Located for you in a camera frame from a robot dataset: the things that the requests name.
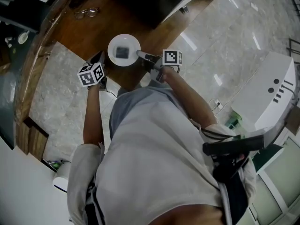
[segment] marble floor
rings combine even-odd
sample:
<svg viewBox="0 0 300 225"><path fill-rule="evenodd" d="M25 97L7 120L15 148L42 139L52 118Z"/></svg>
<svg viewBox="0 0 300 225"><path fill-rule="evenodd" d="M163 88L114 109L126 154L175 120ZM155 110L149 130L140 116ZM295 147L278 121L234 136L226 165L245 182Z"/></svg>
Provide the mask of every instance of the marble floor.
<svg viewBox="0 0 300 225"><path fill-rule="evenodd" d="M300 41L300 18L291 0L214 0L170 48L183 52L181 76L207 102L221 102L223 109L215 110L215 115L225 123L233 98L268 52L288 55L288 38ZM80 87L76 75L83 63L57 43L38 84L30 117L50 135L46 160L71 160L83 142L87 90ZM141 85L147 85L149 79L146 75ZM119 85L109 79L108 90L116 94L118 89ZM112 94L100 92L106 148L114 101Z"/></svg>

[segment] white sleeve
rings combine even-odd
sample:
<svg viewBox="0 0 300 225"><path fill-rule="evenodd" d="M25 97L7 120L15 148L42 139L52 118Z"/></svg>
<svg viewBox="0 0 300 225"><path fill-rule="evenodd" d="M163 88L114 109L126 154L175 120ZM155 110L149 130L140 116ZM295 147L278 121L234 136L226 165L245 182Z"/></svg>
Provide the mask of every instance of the white sleeve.
<svg viewBox="0 0 300 225"><path fill-rule="evenodd" d="M236 136L235 132L233 132L231 129L229 129L228 127L221 125L221 124L209 125L206 128L206 130L209 130L211 132L220 133L220 134ZM211 143L216 141L216 140L210 139L210 138L208 138L208 140ZM255 171L254 164L250 157L249 157L248 163L243 168L243 173L244 173L243 184L244 184L246 194L248 197L248 202L249 202L249 204L251 204L253 202L255 194L256 194L256 171Z"/></svg>
<svg viewBox="0 0 300 225"><path fill-rule="evenodd" d="M67 207L75 225L83 225L87 190L104 157L104 146L83 144L77 147L67 185Z"/></svg>

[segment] green object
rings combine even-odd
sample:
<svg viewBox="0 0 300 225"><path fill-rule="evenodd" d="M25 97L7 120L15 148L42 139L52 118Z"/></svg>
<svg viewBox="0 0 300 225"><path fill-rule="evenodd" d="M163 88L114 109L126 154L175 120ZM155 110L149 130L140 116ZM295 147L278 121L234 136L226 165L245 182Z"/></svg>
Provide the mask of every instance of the green object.
<svg viewBox="0 0 300 225"><path fill-rule="evenodd" d="M276 144L270 144L266 149L262 149L256 153L252 159L255 170L258 171L261 169L281 149L283 149L283 147Z"/></svg>
<svg viewBox="0 0 300 225"><path fill-rule="evenodd" d="M240 120L240 121L242 120L242 117L239 116L235 111L232 111L231 114L230 114L230 116L231 116L232 118L237 119L237 120Z"/></svg>
<svg viewBox="0 0 300 225"><path fill-rule="evenodd" d="M57 170L61 166L61 163L53 163L51 166Z"/></svg>
<svg viewBox="0 0 300 225"><path fill-rule="evenodd" d="M233 129L233 127L235 127L235 123L236 123L236 119L231 117L226 123L225 126L228 127L229 129Z"/></svg>

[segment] eyeglasses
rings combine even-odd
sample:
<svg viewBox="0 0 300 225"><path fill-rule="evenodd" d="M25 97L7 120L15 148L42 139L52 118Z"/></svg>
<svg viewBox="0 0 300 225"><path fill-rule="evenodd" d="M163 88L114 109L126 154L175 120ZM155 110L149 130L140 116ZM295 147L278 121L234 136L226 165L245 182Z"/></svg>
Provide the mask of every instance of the eyeglasses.
<svg viewBox="0 0 300 225"><path fill-rule="evenodd" d="M98 7L92 7L92 8L89 8L89 9L85 9L85 10L82 10L80 12L75 12L74 16L75 16L76 19L83 19L84 14L86 14L89 17L94 17L94 16L97 15L98 9L99 9Z"/></svg>

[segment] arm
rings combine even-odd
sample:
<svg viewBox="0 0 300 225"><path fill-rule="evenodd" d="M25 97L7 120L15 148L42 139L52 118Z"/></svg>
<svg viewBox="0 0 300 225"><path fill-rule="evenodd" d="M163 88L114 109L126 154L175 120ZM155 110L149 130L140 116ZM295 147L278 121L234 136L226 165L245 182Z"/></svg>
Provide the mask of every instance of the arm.
<svg viewBox="0 0 300 225"><path fill-rule="evenodd" d="M83 142L97 146L98 143L104 145L98 84L89 89L83 127Z"/></svg>
<svg viewBox="0 0 300 225"><path fill-rule="evenodd" d="M211 124L217 124L216 118L207 102L178 73L170 67L164 67L163 80L173 89L191 119L199 123L203 128Z"/></svg>

